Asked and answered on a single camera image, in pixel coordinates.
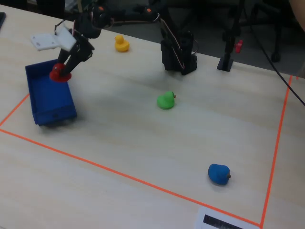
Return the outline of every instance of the red clamp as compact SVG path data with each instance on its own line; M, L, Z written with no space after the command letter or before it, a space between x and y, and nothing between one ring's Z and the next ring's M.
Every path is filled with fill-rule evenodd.
M240 40L236 45L235 45L235 51L236 53L240 53L240 51L242 50L242 45L243 45L243 40Z

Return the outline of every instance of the yellow rubber duck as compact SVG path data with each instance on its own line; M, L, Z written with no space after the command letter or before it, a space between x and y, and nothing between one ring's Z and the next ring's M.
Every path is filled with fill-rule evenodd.
M115 37L115 48L119 52L126 52L129 49L129 42L124 40L122 35Z

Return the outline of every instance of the black cable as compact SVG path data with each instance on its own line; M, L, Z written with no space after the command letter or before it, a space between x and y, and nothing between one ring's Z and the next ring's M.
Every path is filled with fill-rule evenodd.
M297 99L305 106L304 101L297 95L297 93L291 88L291 86L287 83L287 81L283 78L283 76L279 73L279 71L276 69L275 65L272 63L272 61L270 60L268 54L266 53L266 50L264 49L263 45L261 44L261 42L259 41L259 39L257 38L253 28L252 28L252 22L248 19L248 15L246 13L246 9L244 7L244 16L246 17L246 20L249 22L250 25L250 30L256 40L256 42L258 43L259 47L261 48L261 50L263 51L264 55L266 56L268 62L270 63L270 65L272 66L272 68L274 69L274 71L279 75L279 77L284 81L284 83L287 85L287 87L291 90L291 92L297 97Z

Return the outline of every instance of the green rubber duck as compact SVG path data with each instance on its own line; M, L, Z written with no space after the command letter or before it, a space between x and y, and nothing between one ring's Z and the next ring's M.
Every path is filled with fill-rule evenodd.
M157 99L157 104L162 109L170 109L175 105L176 95L171 92L165 92L164 95L160 95Z

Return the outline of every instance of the rubber duck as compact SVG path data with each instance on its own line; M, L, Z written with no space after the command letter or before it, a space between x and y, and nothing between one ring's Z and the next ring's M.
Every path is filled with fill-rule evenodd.
M119 52L126 52L129 49L129 42L124 40L122 35L115 37L115 48Z
M209 167L209 178L218 185L226 185L231 178L228 166L212 164Z
M176 95L172 91L165 92L157 99L157 104L162 109L170 109L175 105Z

